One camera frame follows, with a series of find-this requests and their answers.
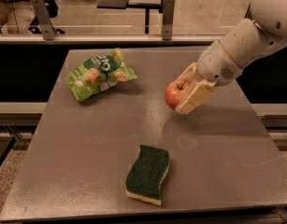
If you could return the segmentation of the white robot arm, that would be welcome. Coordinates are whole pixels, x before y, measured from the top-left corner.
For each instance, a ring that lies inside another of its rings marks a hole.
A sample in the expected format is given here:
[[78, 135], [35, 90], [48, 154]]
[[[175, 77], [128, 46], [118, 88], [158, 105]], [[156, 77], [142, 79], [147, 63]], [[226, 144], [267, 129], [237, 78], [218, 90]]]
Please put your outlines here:
[[254, 61], [287, 47], [287, 0], [251, 0], [249, 12], [179, 76], [189, 86], [176, 112], [192, 112], [212, 96], [215, 87], [229, 84]]

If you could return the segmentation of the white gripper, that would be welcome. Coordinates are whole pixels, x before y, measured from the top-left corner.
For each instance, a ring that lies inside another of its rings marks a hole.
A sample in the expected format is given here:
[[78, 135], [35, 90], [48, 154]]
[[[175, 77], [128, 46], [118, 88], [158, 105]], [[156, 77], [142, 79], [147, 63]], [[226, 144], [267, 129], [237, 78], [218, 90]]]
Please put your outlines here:
[[[198, 62], [191, 63], [177, 78], [177, 81], [197, 83], [176, 106], [175, 111], [183, 115], [189, 114], [213, 95], [216, 83], [218, 86], [228, 85], [239, 77], [242, 71], [223, 44], [220, 41], [213, 42], [202, 52]], [[199, 73], [204, 78], [200, 82]]]

